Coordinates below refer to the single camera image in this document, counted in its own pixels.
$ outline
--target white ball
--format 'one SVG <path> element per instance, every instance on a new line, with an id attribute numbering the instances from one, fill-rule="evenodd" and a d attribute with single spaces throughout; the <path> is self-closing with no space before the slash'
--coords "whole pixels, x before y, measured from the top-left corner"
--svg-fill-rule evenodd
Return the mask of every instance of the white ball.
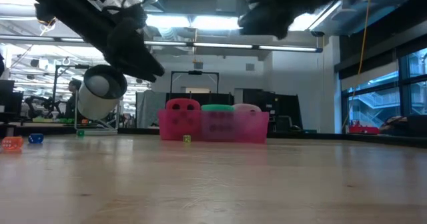
<path id="1" fill-rule="evenodd" d="M 87 88 L 95 95 L 102 97 L 108 93 L 109 83 L 107 79 L 102 76 L 92 76 L 87 80 L 86 84 Z"/>

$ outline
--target orange dice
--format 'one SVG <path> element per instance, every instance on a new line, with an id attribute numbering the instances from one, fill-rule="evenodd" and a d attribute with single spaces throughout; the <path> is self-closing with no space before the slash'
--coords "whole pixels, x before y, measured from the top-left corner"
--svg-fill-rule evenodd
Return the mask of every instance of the orange dice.
<path id="1" fill-rule="evenodd" d="M 23 143 L 22 137 L 5 137 L 1 142 L 1 147 L 7 151 L 20 150 Z"/>

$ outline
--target pink basket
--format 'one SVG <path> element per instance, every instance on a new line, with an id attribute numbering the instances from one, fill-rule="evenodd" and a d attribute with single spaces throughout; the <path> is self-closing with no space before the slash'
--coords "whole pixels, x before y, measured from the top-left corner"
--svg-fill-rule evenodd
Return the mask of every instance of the pink basket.
<path id="1" fill-rule="evenodd" d="M 227 141 L 265 143 L 268 113 L 229 111 L 160 110 L 160 136 L 163 140 Z"/>

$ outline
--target blue object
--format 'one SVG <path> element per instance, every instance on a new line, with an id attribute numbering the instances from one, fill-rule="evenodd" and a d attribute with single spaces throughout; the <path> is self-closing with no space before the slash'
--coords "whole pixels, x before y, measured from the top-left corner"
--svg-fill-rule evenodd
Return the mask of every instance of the blue object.
<path id="1" fill-rule="evenodd" d="M 31 144 L 41 144 L 43 143 L 43 139 L 43 134 L 31 134 L 28 137 L 28 142 L 30 142 Z"/>

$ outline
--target small yellow cube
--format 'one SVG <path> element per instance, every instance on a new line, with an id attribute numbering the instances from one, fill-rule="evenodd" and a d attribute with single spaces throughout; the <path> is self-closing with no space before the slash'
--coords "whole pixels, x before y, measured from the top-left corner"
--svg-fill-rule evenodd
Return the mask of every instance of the small yellow cube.
<path id="1" fill-rule="evenodd" d="M 191 135 L 184 135 L 182 141 L 185 143 L 191 143 Z"/>

